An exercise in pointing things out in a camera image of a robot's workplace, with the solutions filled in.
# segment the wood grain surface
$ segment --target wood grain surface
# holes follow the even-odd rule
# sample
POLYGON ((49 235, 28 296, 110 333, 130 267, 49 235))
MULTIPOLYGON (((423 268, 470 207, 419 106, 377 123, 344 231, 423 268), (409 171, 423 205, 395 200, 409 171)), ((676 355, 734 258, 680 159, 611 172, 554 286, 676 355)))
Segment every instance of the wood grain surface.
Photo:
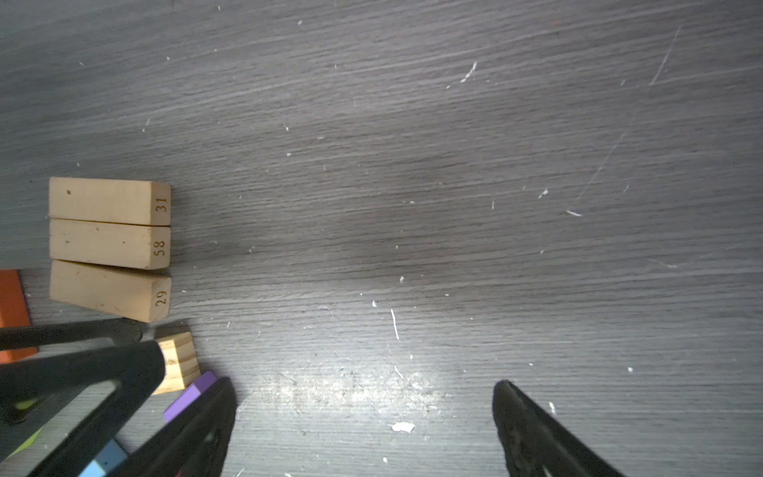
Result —
POLYGON ((0 265, 22 269, 34 323, 101 317, 47 299, 48 177, 171 183, 156 333, 189 329, 237 388, 224 475, 506 475, 499 379, 627 475, 754 475, 761 13, 6 2, 0 265))

